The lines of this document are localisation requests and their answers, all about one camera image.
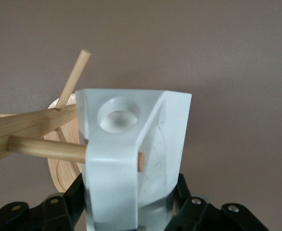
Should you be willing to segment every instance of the screw head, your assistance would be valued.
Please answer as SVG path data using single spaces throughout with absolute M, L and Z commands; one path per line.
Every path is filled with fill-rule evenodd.
M 194 203 L 195 205 L 200 205 L 200 204 L 201 204 L 201 201 L 200 201 L 199 198 L 193 198 L 193 199 L 191 200 L 191 202 Z
M 52 199 L 51 201 L 50 201 L 50 204 L 56 204 L 56 203 L 58 203 L 59 202 L 59 200 L 58 199 Z
M 228 207 L 229 211 L 233 212 L 233 213 L 238 213 L 239 212 L 239 209 L 238 207 L 236 207 L 235 205 L 230 205 Z
M 18 210 L 18 209 L 20 209 L 20 208 L 21 208 L 20 205 L 15 205 L 11 210 L 12 210 L 12 211 L 16 211 L 16 210 Z

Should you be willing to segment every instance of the gray wall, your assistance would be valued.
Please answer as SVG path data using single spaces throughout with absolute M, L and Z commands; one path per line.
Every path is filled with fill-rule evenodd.
M 191 192 L 243 204 L 281 231 L 278 2 L 0 1 L 0 113 L 45 109 L 88 49 L 77 89 L 192 93 L 181 166 Z M 47 160 L 0 161 L 0 207 L 54 192 Z

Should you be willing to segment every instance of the wooden stick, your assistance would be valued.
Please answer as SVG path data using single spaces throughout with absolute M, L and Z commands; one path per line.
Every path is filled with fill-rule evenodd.
M 61 112 L 47 109 L 0 118 L 0 160 L 10 154 L 6 149 L 9 136 L 40 138 L 76 117 L 76 105 L 73 104 Z
M 10 152 L 34 155 L 85 163 L 86 146 L 82 144 L 48 141 L 18 136 L 10 136 L 7 150 Z
M 81 50 L 80 55 L 76 61 L 76 64 L 72 70 L 72 73 L 70 74 L 68 81 L 62 91 L 60 99 L 55 106 L 55 109 L 61 111 L 65 107 L 71 93 L 73 93 L 73 90 L 77 84 L 78 79 L 80 78 L 80 75 L 85 65 L 87 64 L 90 58 L 90 55 L 91 53 L 89 51 Z

